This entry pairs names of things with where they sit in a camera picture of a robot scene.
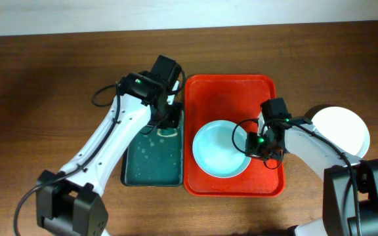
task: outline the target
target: red plastic tray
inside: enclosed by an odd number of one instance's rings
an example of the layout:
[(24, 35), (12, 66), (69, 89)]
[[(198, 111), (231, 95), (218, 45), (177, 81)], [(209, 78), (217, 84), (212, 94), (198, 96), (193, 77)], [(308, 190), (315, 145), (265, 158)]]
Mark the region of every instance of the red plastic tray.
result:
[[(275, 197), (285, 187), (284, 165), (267, 169), (252, 159), (248, 168), (233, 178), (216, 178), (196, 164), (192, 142), (196, 132), (216, 120), (239, 123), (256, 118), (261, 103), (275, 98), (275, 86), (264, 75), (195, 75), (185, 86), (184, 186), (197, 196)], [(257, 131), (255, 123), (245, 123), (246, 132)], [(270, 162), (269, 167), (276, 167)]]

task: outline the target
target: blue plate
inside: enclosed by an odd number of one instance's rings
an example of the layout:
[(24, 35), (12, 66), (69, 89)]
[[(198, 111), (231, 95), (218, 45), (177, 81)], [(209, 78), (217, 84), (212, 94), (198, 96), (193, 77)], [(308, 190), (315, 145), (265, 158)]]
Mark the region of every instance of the blue plate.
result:
[[(231, 178), (242, 173), (251, 158), (239, 152), (231, 141), (236, 126), (230, 121), (213, 121), (198, 130), (192, 145), (195, 161), (206, 173), (217, 178)], [(236, 129), (234, 141), (240, 149), (245, 148), (247, 133)]]

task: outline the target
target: wooden table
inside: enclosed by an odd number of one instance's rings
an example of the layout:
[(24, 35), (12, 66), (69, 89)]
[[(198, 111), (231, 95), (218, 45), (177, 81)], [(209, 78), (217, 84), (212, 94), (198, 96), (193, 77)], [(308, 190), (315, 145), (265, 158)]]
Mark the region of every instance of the wooden table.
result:
[[(14, 208), (42, 170), (57, 172), (104, 118), (93, 93), (150, 69), (159, 54), (190, 75), (268, 75), (293, 115), (318, 104), (351, 109), (371, 134), (365, 159), (378, 158), (378, 22), (0, 37), (0, 235), (12, 235)], [(322, 182), (292, 155), (273, 199), (125, 187), (119, 175), (120, 165), (103, 196), (112, 235), (264, 232), (322, 215)], [(19, 224), (23, 235), (48, 235), (36, 225), (34, 196)]]

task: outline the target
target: green tray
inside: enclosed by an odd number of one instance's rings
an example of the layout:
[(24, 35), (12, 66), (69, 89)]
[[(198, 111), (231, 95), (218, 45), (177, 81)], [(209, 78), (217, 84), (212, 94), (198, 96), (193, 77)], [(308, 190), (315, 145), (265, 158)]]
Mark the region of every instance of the green tray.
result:
[[(183, 181), (183, 113), (177, 128), (137, 134), (123, 154), (125, 186), (179, 186)], [(141, 132), (151, 128), (144, 127)]]

